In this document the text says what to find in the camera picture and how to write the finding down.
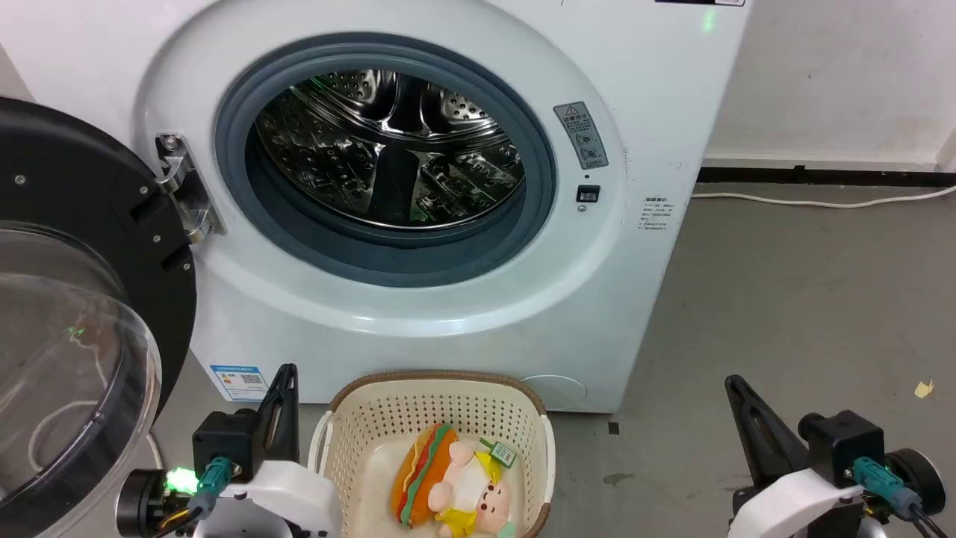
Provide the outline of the grey warning sticker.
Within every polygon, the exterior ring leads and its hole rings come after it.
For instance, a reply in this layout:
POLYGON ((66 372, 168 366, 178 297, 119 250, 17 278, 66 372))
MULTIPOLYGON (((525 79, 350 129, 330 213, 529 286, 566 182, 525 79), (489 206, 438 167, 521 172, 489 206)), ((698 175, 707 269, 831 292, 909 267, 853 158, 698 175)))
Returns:
POLYGON ((583 170, 607 167, 607 157, 600 132, 585 102, 563 103, 553 107, 564 132, 569 137, 583 170))

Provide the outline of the round drain filter cover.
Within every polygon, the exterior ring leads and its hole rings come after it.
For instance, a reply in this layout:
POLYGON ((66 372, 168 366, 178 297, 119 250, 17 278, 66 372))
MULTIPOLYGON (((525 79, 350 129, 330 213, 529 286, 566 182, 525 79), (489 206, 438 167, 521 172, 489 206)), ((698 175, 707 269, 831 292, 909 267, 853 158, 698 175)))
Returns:
POLYGON ((587 388, 574 378, 537 374, 527 376, 521 382, 537 394, 547 411, 583 412, 585 409, 587 388))

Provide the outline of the small text label sticker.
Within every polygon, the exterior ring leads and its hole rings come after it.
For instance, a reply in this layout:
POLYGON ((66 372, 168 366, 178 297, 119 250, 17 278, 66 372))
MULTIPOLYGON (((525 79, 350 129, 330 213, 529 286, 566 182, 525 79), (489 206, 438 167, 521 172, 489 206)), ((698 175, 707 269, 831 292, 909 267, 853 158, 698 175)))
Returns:
POLYGON ((673 214, 673 205, 667 197, 645 197, 639 215, 639 228, 645 231, 666 231, 673 214))

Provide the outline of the cream plastic laundry basket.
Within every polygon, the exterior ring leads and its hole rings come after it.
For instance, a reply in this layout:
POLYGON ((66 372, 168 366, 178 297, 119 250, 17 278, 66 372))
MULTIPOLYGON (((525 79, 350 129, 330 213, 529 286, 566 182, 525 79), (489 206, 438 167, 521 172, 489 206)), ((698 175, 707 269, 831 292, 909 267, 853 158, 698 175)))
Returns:
POLYGON ((365 376, 335 396, 315 429, 308 467, 337 486, 344 538, 439 538, 435 517, 404 528, 389 504, 413 442, 423 430, 443 423, 475 450, 488 450, 481 437, 515 450, 517 460, 504 472, 512 488, 515 538, 538 538, 552 507, 556 471, 545 406, 520 381, 461 371, 365 376))

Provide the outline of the grey rubber door gasket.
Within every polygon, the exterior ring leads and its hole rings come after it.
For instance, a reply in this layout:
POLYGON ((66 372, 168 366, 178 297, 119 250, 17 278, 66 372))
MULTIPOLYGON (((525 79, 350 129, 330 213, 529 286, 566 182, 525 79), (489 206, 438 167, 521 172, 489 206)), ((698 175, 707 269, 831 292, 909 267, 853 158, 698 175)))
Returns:
POLYGON ((552 141, 528 99, 484 64, 400 35, 310 37, 257 59, 220 102, 214 147, 230 199, 270 244, 315 270, 383 288, 458 285, 511 262, 540 235, 559 186, 552 141), (498 210, 448 229, 383 229, 307 208, 266 156, 254 120, 297 82, 366 68, 434 81, 478 103, 515 143, 523 186, 498 210))

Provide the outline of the hot dog plush toy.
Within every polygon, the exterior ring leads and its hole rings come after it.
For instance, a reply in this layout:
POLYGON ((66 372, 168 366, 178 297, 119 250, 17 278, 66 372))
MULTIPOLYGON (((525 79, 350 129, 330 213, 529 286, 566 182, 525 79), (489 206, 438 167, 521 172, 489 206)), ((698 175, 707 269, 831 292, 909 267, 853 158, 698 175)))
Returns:
POLYGON ((459 440, 457 429, 434 424, 413 442, 397 471, 391 490, 389 510, 404 528, 416 528, 433 519, 428 494, 452 464, 451 445, 459 440))

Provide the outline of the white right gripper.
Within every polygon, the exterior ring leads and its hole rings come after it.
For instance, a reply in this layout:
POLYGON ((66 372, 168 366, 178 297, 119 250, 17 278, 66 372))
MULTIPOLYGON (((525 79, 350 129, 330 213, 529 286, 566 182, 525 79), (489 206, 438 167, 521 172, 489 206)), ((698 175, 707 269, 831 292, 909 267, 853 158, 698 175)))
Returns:
POLYGON ((727 376, 724 387, 752 480, 740 491, 762 490, 737 512, 727 538, 790 538, 863 494, 860 484, 839 488, 805 469, 807 447, 741 375, 727 376))

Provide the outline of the blue energy label sticker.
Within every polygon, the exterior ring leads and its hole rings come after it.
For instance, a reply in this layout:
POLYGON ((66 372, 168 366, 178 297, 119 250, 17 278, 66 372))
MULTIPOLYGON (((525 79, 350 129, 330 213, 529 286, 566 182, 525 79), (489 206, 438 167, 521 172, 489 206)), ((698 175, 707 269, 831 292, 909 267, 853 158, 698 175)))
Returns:
POLYGON ((225 401, 261 402, 269 391, 255 365, 209 365, 208 370, 225 401))

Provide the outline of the metal door hinge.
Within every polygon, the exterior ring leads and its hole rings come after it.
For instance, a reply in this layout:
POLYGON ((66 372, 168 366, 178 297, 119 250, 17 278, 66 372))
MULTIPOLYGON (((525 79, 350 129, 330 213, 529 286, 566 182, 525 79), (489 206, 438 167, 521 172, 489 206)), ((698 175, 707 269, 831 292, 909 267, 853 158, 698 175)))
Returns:
POLYGON ((155 147, 163 168, 158 187, 170 198, 187 240, 197 244, 211 235, 225 235, 225 225, 202 183, 187 140, 178 133, 160 133, 155 147))

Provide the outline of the black baseboard strip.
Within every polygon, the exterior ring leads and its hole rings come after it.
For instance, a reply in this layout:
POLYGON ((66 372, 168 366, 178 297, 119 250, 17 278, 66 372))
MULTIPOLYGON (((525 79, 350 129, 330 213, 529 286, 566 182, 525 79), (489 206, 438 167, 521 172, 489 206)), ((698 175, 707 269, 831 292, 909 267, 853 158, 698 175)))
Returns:
POLYGON ((703 167, 698 183, 751 183, 855 187, 950 188, 956 173, 936 171, 817 170, 791 168, 703 167))

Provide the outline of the green and white hang tag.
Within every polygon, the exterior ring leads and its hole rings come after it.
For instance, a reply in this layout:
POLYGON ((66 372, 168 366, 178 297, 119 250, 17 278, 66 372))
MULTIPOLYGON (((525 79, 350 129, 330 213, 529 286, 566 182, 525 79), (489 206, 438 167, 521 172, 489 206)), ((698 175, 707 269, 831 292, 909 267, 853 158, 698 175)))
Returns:
POLYGON ((500 466, 511 468, 517 460, 517 453, 508 445, 502 442, 490 442, 485 437, 481 437, 480 442, 488 449, 489 456, 500 466))

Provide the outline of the pink pig plush doll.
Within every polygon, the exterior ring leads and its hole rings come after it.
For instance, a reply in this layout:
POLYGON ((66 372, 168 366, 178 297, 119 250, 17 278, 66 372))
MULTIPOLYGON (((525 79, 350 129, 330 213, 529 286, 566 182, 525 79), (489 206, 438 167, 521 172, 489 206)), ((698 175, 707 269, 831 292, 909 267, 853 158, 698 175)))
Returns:
POLYGON ((488 450, 475 450, 467 442, 452 443, 452 464, 444 479, 428 494, 428 507, 435 511, 439 538, 468 538, 485 534, 515 538, 511 520, 512 488, 488 450))

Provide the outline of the black round washer door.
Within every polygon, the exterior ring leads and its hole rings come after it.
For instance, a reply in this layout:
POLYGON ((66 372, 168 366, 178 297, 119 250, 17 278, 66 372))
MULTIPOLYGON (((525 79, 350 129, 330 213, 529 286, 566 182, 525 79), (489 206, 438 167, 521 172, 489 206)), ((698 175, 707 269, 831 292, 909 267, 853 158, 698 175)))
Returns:
POLYGON ((0 96, 0 538, 58 538, 122 480, 187 354, 192 265, 140 157, 0 96))

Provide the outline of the white front-load washing machine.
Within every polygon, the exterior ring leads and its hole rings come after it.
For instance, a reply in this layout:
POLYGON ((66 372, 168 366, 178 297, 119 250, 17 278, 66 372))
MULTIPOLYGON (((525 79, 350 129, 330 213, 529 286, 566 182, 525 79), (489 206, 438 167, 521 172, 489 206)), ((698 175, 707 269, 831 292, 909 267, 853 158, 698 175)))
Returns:
POLYGON ((612 413, 755 4, 0 0, 0 51, 28 94, 19 101, 102 130, 157 180, 156 136, 187 140, 226 228, 189 242, 196 314, 185 358, 192 353, 209 378, 209 365, 255 365, 269 383, 294 363, 301 401, 327 404, 379 372, 556 374, 585 385, 584 412, 612 413), (458 285, 362 285, 298 262, 242 217, 214 147, 230 83, 277 48, 339 33, 449 48, 528 99, 552 141, 559 186, 540 235, 511 262, 458 285), (580 167, 553 112, 577 101, 593 116, 607 167, 580 167), (601 186, 600 201, 577 203, 580 185, 601 186), (639 228, 645 197, 669 198, 666 231, 639 228))

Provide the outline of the stainless steel drum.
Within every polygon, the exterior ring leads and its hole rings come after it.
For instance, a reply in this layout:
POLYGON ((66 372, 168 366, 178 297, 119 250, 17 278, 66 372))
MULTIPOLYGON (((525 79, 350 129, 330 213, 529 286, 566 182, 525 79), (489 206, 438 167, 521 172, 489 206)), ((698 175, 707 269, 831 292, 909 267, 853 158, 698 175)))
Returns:
POLYGON ((307 208, 371 227, 460 227, 525 182, 515 143, 487 111, 405 72, 313 76, 274 96, 254 127, 307 208))

